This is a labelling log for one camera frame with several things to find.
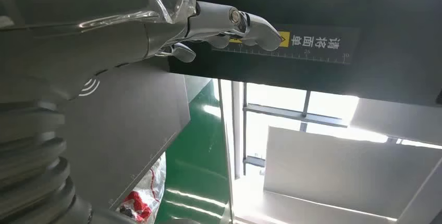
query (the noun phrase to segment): black metal panel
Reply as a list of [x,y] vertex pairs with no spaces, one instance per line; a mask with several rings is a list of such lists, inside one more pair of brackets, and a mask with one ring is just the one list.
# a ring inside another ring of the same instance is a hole
[[442,85],[442,0],[202,0],[229,4],[272,24],[360,30],[350,65],[212,51],[172,72],[435,106]]
[[60,106],[76,192],[93,206],[117,208],[189,122],[184,78],[166,68],[157,57],[115,68]]

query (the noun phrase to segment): metal pole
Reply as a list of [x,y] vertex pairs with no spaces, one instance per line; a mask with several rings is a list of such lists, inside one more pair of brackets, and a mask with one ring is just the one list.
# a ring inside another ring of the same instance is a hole
[[247,111],[244,110],[245,107],[247,107],[247,83],[244,83],[243,86],[243,101],[242,101],[242,112],[243,112],[243,150],[242,150],[242,162],[243,162],[243,174],[245,175],[245,158],[247,157],[247,150],[246,150],[246,146],[247,146]]

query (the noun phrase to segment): white wall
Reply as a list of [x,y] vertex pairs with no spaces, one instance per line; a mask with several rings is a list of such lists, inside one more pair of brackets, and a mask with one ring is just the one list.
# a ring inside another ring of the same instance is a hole
[[442,151],[269,127],[264,190],[398,218]]
[[360,98],[351,126],[442,145],[442,108],[438,107]]

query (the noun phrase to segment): gray panel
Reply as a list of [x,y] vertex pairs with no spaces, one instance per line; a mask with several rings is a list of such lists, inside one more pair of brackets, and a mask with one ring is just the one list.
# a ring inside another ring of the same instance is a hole
[[442,159],[402,213],[398,220],[398,224],[440,223],[440,216],[437,215],[442,209],[442,199],[440,198],[442,195],[441,163]]
[[91,95],[61,107],[77,192],[114,208],[190,120],[183,75],[152,58],[99,76]]
[[379,216],[333,208],[268,191],[240,202],[237,217],[259,224],[395,224]]
[[441,145],[442,108],[359,99],[351,125],[403,139]]
[[431,148],[270,127],[264,189],[398,218],[441,157]]

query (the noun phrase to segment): window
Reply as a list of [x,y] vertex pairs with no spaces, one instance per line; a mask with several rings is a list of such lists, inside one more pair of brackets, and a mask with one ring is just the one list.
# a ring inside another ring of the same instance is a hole
[[283,117],[247,112],[245,130],[247,138],[246,154],[248,156],[265,159],[268,126],[299,130],[301,122]]
[[[248,157],[245,160],[247,164],[244,174],[246,170],[253,174],[263,174],[264,169],[259,167],[262,165],[258,165],[254,157],[266,159],[269,126],[355,141],[386,143],[396,140],[349,125],[359,102],[356,96],[308,92],[253,83],[248,83],[244,88],[247,106],[244,108],[246,119],[243,159]],[[404,144],[416,145],[412,144],[412,141],[404,141]]]
[[349,95],[335,95],[322,92],[310,94],[307,112],[316,115],[331,116],[351,121],[359,98]]
[[262,106],[302,111],[305,90],[247,83],[247,102]]
[[424,143],[424,142],[410,141],[410,140],[405,140],[405,139],[399,139],[396,143],[402,144],[402,145],[416,146],[416,147],[437,148],[438,150],[442,150],[442,146],[439,146],[439,145],[428,144],[428,143]]
[[387,142],[388,136],[367,131],[358,128],[339,128],[327,125],[309,123],[307,125],[307,133],[330,135],[338,138],[356,140],[356,141],[371,141],[371,142]]

